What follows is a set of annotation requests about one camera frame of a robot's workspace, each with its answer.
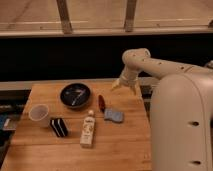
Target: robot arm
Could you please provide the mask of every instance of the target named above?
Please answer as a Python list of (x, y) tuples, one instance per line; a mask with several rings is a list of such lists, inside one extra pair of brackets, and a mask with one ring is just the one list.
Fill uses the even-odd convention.
[(122, 59), (125, 67), (113, 83), (112, 89), (124, 85), (129, 86), (134, 93), (138, 74), (142, 71), (158, 79), (179, 73), (213, 73), (205, 67), (151, 58), (149, 50), (144, 48), (127, 50), (123, 53)]
[(153, 171), (212, 171), (213, 71), (150, 56), (147, 49), (126, 51), (113, 88), (135, 92), (142, 71), (161, 79), (150, 108)]

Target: white cup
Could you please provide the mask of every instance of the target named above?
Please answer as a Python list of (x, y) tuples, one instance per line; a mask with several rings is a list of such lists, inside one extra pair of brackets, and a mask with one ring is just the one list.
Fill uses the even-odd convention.
[(36, 122), (40, 127), (50, 125), (49, 108), (45, 104), (37, 104), (30, 109), (29, 118)]

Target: white bottle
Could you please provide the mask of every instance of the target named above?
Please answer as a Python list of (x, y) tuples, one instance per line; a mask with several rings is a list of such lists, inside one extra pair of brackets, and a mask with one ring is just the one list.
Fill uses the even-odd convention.
[(95, 128), (95, 117), (94, 111), (89, 110), (88, 116), (84, 119), (80, 145), (84, 148), (91, 148), (92, 147), (92, 140), (93, 140), (93, 132)]

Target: dark background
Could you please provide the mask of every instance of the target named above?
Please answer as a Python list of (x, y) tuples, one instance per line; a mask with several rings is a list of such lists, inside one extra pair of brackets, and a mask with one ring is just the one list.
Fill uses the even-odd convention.
[(115, 78), (122, 53), (133, 48), (203, 66), (213, 57), (213, 34), (0, 38), (0, 81)]

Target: wooden table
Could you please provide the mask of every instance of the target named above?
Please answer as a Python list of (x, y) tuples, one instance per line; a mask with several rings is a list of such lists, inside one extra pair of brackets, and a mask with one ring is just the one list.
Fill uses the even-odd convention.
[[(92, 91), (91, 102), (76, 111), (60, 101), (60, 92), (69, 83), (33, 86), (2, 171), (150, 171), (150, 126), (139, 87), (135, 96), (127, 87), (111, 92), (110, 81), (83, 81)], [(104, 121), (99, 94), (107, 107), (124, 112), (124, 123)], [(28, 119), (29, 109), (40, 103), (49, 106), (51, 116), (64, 118), (71, 131), (68, 137), (58, 138), (51, 128), (39, 128)], [(79, 141), (89, 109), (95, 111), (96, 129), (93, 148), (85, 149)]]

